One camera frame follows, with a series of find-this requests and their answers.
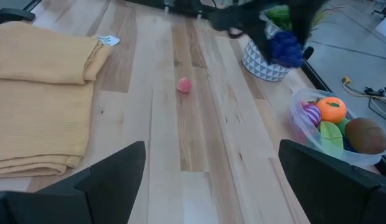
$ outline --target orange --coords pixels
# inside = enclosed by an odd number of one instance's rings
[[[329,121],[334,124],[342,121],[347,115],[347,106],[336,97],[326,97],[316,104],[320,109],[323,121]]]

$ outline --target yellow towel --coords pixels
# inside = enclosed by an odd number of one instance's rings
[[[93,81],[109,53],[96,37],[0,25],[0,177],[61,175],[78,165]]]

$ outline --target white geometric pot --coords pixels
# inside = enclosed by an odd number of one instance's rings
[[[260,17],[266,21],[265,33],[268,39],[281,30],[264,15]],[[290,71],[290,68],[285,68],[278,64],[268,65],[251,39],[244,48],[242,62],[244,67],[253,75],[270,82],[280,82]]]

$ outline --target clear plastic bowl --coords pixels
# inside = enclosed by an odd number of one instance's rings
[[[321,136],[318,129],[315,125],[313,125],[304,112],[301,102],[316,101],[317,98],[325,98],[329,96],[336,95],[327,91],[313,89],[302,89],[293,95],[289,121],[300,143],[355,166],[371,166],[380,162],[381,157],[386,154],[386,149],[384,152],[375,155],[350,152],[339,149],[329,140]],[[350,119],[355,118],[349,110],[348,117]]]

